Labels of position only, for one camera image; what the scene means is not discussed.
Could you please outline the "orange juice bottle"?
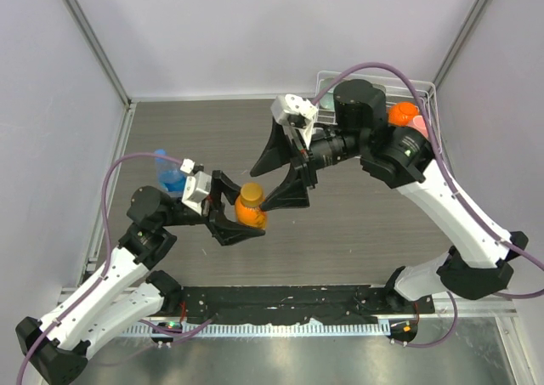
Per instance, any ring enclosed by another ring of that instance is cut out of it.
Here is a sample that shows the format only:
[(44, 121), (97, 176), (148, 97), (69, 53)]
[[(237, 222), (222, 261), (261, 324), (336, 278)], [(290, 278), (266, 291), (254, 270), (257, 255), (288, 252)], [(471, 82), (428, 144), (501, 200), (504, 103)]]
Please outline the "orange juice bottle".
[(240, 195), (235, 202), (237, 221), (253, 228), (266, 229), (267, 214), (260, 207), (263, 200), (262, 197), (257, 200), (248, 200)]

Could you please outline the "clear blue water bottle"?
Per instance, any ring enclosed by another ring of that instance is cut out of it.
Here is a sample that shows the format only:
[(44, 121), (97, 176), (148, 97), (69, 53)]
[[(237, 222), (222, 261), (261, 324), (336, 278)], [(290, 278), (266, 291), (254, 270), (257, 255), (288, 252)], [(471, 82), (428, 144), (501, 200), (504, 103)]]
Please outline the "clear blue water bottle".
[(183, 196), (186, 176), (179, 170), (176, 163), (163, 158), (155, 158), (156, 176), (163, 191), (174, 198)]

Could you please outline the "blue bottle cap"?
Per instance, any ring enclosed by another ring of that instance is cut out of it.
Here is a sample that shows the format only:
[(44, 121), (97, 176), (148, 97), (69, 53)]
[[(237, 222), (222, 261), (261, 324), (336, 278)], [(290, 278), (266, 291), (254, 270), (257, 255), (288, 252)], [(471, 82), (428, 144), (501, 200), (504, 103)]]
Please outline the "blue bottle cap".
[(156, 155), (155, 159), (157, 161), (163, 161), (164, 160), (164, 156), (167, 155), (166, 151), (164, 149), (158, 149), (158, 150), (155, 150), (154, 151), (154, 154)]

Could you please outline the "orange bottle cap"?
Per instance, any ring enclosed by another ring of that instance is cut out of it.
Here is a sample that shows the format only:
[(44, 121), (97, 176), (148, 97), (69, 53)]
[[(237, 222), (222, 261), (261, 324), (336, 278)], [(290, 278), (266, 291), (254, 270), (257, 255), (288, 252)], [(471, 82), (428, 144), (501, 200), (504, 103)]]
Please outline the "orange bottle cap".
[(240, 200), (244, 207), (259, 207), (264, 201), (264, 189), (257, 183), (246, 183), (241, 186)]

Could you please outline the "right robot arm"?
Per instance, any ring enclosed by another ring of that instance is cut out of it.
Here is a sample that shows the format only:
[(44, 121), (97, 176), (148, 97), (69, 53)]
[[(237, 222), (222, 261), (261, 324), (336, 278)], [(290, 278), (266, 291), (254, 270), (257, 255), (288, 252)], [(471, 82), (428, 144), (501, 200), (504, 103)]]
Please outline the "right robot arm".
[(317, 108), (297, 95), (281, 95), (272, 104), (269, 140), (251, 175), (280, 167), (288, 167), (288, 174), (262, 209), (307, 207), (319, 170), (358, 157), (365, 172), (415, 203), (451, 243), (438, 258), (392, 273), (383, 293), (388, 309), (401, 313), (421, 297), (444, 291), (477, 300), (506, 290), (514, 249), (525, 248), (527, 236), (493, 224), (480, 209), (466, 210), (461, 188), (439, 168), (427, 137), (390, 123), (380, 88), (347, 80), (333, 89), (332, 99), (332, 125), (317, 123)]

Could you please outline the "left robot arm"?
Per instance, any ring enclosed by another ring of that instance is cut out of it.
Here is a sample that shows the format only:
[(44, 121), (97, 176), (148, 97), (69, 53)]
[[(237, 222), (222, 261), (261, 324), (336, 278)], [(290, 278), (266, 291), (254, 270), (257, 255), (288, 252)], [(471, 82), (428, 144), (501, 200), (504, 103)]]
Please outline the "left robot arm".
[(181, 285), (156, 265), (177, 238), (170, 226), (203, 224), (222, 246), (264, 235), (226, 218), (241, 188), (223, 172), (190, 176), (180, 197), (151, 186), (136, 190), (127, 210), (132, 223), (105, 262), (62, 304), (15, 328), (24, 362), (49, 384), (70, 384), (97, 351), (133, 322), (179, 310)]

